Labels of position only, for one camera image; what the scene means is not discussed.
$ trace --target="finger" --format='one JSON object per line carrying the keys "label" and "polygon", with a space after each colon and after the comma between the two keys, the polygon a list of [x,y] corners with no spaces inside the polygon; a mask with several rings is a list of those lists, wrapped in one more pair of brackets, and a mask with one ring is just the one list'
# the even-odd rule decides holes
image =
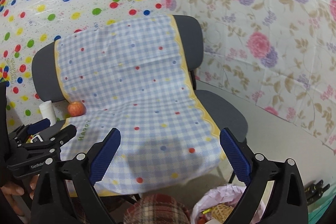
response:
{"label": "finger", "polygon": [[7,195],[23,195],[25,191],[22,187],[16,185],[15,183],[9,181],[4,186],[1,187],[4,194]]}
{"label": "finger", "polygon": [[14,200],[14,198],[11,195],[5,195],[8,203],[10,204],[10,206],[13,208],[14,212],[18,215],[18,216],[24,216],[25,214],[23,213],[23,211],[19,208],[19,206],[17,205],[16,201]]}

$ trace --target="chair seat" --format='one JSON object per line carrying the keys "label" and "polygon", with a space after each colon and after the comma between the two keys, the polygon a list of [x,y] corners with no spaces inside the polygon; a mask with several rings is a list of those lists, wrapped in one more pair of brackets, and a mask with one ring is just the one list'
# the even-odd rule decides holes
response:
{"label": "chair seat", "polygon": [[247,121],[233,105],[210,91],[195,90],[194,92],[220,130],[227,127],[239,142],[245,140],[248,130]]}

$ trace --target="metal screw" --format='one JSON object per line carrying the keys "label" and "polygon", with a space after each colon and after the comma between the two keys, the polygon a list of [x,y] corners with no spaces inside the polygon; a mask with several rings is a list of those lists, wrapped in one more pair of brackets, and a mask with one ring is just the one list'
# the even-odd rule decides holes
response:
{"label": "metal screw", "polygon": [[295,161],[293,159],[288,159],[287,162],[291,166],[295,165]]}
{"label": "metal screw", "polygon": [[78,159],[78,160],[83,160],[83,159],[85,159],[85,154],[84,154],[84,153],[80,153],[80,154],[78,154],[78,155],[76,156],[76,159]]}
{"label": "metal screw", "polygon": [[53,162],[53,159],[52,158],[48,158],[45,160],[45,163],[46,164],[51,164]]}
{"label": "metal screw", "polygon": [[256,155],[255,155],[255,158],[256,158],[257,160],[259,160],[259,161],[264,160],[264,156],[263,156],[262,154],[256,154]]}

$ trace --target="red dot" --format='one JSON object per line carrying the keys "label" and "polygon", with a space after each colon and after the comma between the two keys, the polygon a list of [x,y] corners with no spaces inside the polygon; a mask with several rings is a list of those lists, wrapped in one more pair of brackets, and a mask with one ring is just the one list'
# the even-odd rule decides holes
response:
{"label": "red dot", "polygon": [[20,66],[20,71],[25,72],[26,71],[26,65],[21,65]]}
{"label": "red dot", "polygon": [[111,7],[112,9],[115,9],[115,8],[118,7],[118,3],[116,3],[116,2],[112,2],[112,3],[110,3],[110,7]]}

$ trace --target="yellow dot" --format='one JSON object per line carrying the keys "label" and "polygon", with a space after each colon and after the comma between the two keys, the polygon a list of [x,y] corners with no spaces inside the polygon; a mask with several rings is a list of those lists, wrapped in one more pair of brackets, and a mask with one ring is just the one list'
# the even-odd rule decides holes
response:
{"label": "yellow dot", "polygon": [[43,12],[44,10],[45,10],[45,5],[44,4],[37,7],[38,12]]}
{"label": "yellow dot", "polygon": [[79,17],[81,16],[80,12],[75,12],[72,14],[71,19],[75,20],[75,19],[79,19]]}
{"label": "yellow dot", "polygon": [[113,20],[113,19],[109,19],[107,22],[106,22],[106,25],[111,25],[113,23],[115,23],[116,21]]}
{"label": "yellow dot", "polygon": [[40,41],[41,42],[43,42],[43,41],[45,41],[46,39],[47,39],[47,34],[46,33],[44,33],[43,35],[41,35],[41,37],[40,37]]}
{"label": "yellow dot", "polygon": [[23,76],[24,76],[25,78],[30,78],[31,75],[32,75],[32,74],[31,74],[29,71],[26,71],[26,72],[23,74]]}
{"label": "yellow dot", "polygon": [[13,125],[15,124],[15,121],[14,121],[13,119],[10,119],[10,120],[8,121],[8,124],[9,124],[10,126],[13,126]]}
{"label": "yellow dot", "polygon": [[22,34],[23,33],[23,28],[19,28],[19,29],[17,29],[17,31],[16,31],[16,34],[17,35],[20,35],[20,34]]}

